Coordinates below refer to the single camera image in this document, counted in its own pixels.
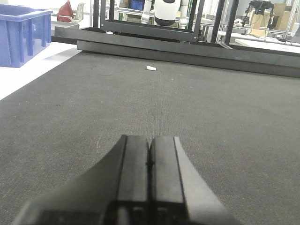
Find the red object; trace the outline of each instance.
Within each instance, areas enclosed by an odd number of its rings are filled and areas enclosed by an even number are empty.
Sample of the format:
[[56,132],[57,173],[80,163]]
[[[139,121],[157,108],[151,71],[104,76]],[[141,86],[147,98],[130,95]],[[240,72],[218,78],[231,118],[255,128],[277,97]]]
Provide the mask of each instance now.
[[74,17],[72,7],[69,1],[67,1],[62,7],[60,7],[57,14],[57,21],[67,23],[71,22],[69,18],[61,17],[60,15],[71,16],[72,18]]

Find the black metal frame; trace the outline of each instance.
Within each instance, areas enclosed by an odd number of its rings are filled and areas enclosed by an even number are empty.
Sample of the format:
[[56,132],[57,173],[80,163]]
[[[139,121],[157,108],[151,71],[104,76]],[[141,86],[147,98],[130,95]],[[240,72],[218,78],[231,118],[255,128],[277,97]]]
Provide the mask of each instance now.
[[300,54],[215,43],[193,44],[106,34],[101,29],[57,27],[55,35],[77,39],[79,50],[213,68],[300,78]]
[[[203,6],[205,0],[199,1],[199,8],[197,15],[202,15]],[[157,38],[168,38],[168,39],[176,39],[180,41],[189,41],[195,42],[198,39],[199,31],[200,31],[200,23],[201,16],[197,16],[194,30],[193,21],[195,16],[196,4],[197,1],[194,0],[192,3],[191,14],[188,22],[188,29],[179,29],[174,27],[164,27],[164,26],[154,26],[148,24],[140,24],[134,22],[122,22],[119,20],[114,20],[114,0],[110,0],[109,7],[109,20],[105,19],[106,12],[106,0],[101,0],[101,12],[100,12],[100,28],[102,30],[116,31],[116,32],[124,32],[129,34],[136,34],[141,36],[149,36],[149,37],[157,37]],[[94,15],[98,15],[97,9],[94,7]]]

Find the blue plastic crate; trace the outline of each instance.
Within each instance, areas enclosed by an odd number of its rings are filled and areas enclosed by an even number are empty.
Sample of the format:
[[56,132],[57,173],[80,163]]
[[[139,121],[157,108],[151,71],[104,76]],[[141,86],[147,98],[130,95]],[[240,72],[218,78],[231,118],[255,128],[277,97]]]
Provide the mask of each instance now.
[[130,0],[130,8],[143,10],[144,9],[144,1],[140,0]]
[[51,13],[0,4],[0,67],[19,68],[49,45]]

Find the white floor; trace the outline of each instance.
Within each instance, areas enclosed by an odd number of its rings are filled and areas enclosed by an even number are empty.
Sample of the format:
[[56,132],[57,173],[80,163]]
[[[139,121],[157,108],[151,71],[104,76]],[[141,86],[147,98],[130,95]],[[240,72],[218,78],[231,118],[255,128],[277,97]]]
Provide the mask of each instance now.
[[21,68],[0,67],[0,100],[79,52],[76,45],[51,42]]

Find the black metal bar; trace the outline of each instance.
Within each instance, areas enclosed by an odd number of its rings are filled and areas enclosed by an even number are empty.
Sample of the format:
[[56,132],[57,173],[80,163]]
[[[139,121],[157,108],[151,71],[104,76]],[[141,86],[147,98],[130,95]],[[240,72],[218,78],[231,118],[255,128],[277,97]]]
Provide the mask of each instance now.
[[212,30],[212,35],[211,35],[211,40],[210,40],[210,42],[213,42],[213,43],[215,43],[216,39],[217,39],[219,26],[220,26],[220,22],[221,22],[221,17],[222,17],[222,12],[223,12],[223,8],[224,8],[224,3],[225,3],[225,0],[219,0],[219,4],[217,6],[217,15],[216,15],[215,24],[214,24],[214,28]]
[[99,0],[94,0],[93,27],[99,27]]
[[100,12],[100,26],[103,29],[104,23],[105,23],[105,11],[106,11],[106,0],[101,0],[101,12]]
[[226,31],[226,35],[225,35],[225,41],[224,41],[225,44],[230,43],[231,33],[233,31],[233,24],[234,24],[234,20],[235,20],[235,16],[236,16],[236,11],[238,9],[238,5],[239,5],[239,0],[233,0],[231,11],[230,11],[230,17],[229,17],[229,21],[228,21],[228,26],[227,26],[227,31]]
[[195,12],[196,12],[196,6],[197,6],[197,0],[193,0],[192,8],[191,8],[191,14],[189,16],[188,27],[187,27],[189,30],[191,30],[193,28],[193,22],[194,22],[194,17],[195,17]]
[[126,37],[120,35],[109,35],[86,30],[75,30],[63,27],[55,28],[55,36],[63,38],[74,38],[77,40],[90,41],[108,44],[113,48],[116,46],[131,47],[132,49],[143,49],[144,58],[147,58],[147,51],[157,50],[159,52],[181,53],[182,55],[196,55],[208,58],[229,59],[235,62],[243,61],[246,63],[263,63],[268,64],[271,72],[271,67],[284,66],[300,69],[299,58],[300,54],[293,52],[283,52],[274,50],[265,50],[265,52],[257,52],[254,48],[244,47],[243,50],[229,50],[214,43],[197,42],[193,45],[186,43],[174,43],[168,41],[151,40],[137,37]]
[[[281,63],[286,65],[270,65],[266,61],[273,60],[277,62],[278,60],[291,60],[294,65],[296,62],[299,62],[299,57],[291,57],[284,55],[275,55],[275,54],[266,54],[261,52],[248,52],[248,51],[239,51],[239,50],[230,50],[230,49],[220,49],[217,48],[217,52],[222,54],[223,50],[226,50],[229,56],[229,53],[236,58],[239,56],[243,57],[244,60],[236,60],[225,58],[218,58],[220,54],[214,53],[214,56],[199,56],[192,54],[184,53],[174,53],[174,52],[163,52],[158,50],[142,49],[127,47],[121,45],[108,45],[103,43],[95,43],[89,41],[78,41],[77,43],[79,50],[98,52],[103,54],[119,55],[119,56],[128,56],[135,57],[140,59],[149,59],[149,60],[160,60],[168,61],[175,63],[184,63],[189,65],[196,66],[205,66],[212,68],[222,68],[222,69],[232,69],[237,71],[246,71],[260,74],[270,74],[278,76],[288,76],[300,78],[300,68],[292,67],[289,62]],[[198,52],[209,52],[209,49],[198,49]],[[249,59],[255,59],[256,62],[247,61],[246,57]]]
[[158,38],[173,38],[175,40],[181,41],[196,41],[196,38],[194,38],[195,32],[189,30],[152,25],[145,26],[145,24],[141,23],[124,22],[116,20],[106,20],[102,22],[102,17],[103,16],[101,16],[101,28],[104,30],[118,31],[129,34],[138,34]]
[[195,29],[194,29],[194,38],[198,38],[199,30],[200,30],[200,23],[201,23],[201,18],[202,18],[202,12],[203,12],[203,7],[204,7],[204,2],[205,0],[200,0],[199,1],[199,7],[198,7],[198,12],[197,12],[197,19],[195,23]]
[[114,19],[114,0],[110,0],[110,4],[109,4],[109,19],[110,20]]

